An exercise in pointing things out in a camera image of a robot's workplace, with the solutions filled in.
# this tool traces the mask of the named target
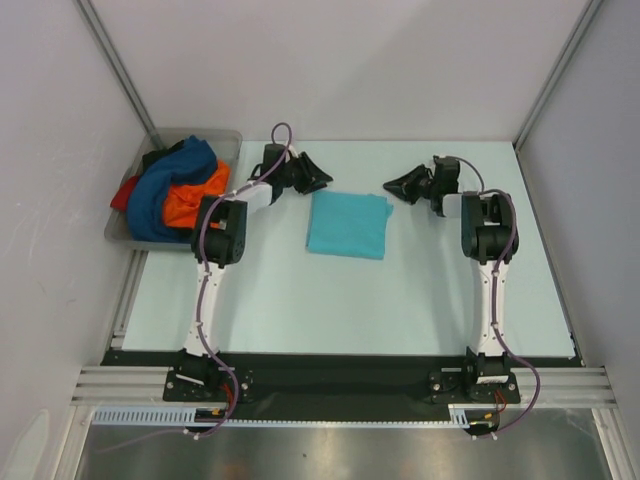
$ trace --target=white table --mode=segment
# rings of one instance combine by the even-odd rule
[[[245,142],[236,179],[262,159]],[[384,260],[310,254],[311,197],[293,190],[249,219],[244,257],[229,267],[216,322],[225,351],[335,354],[464,354],[473,283],[459,219],[437,218],[428,202],[405,204],[382,189],[433,154],[472,161],[487,188],[512,195],[520,249],[507,277],[506,339],[527,356],[574,350],[511,145],[507,142],[298,142],[335,181],[330,189],[387,195],[394,212]],[[461,188],[475,190],[462,166]],[[195,301],[191,254],[150,252],[123,349],[182,348]]]

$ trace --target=pile of clothes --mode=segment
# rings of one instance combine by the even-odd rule
[[[190,136],[142,157],[142,174],[127,180],[111,201],[126,212],[134,240],[188,243],[200,201],[222,195],[231,170],[209,144]]]

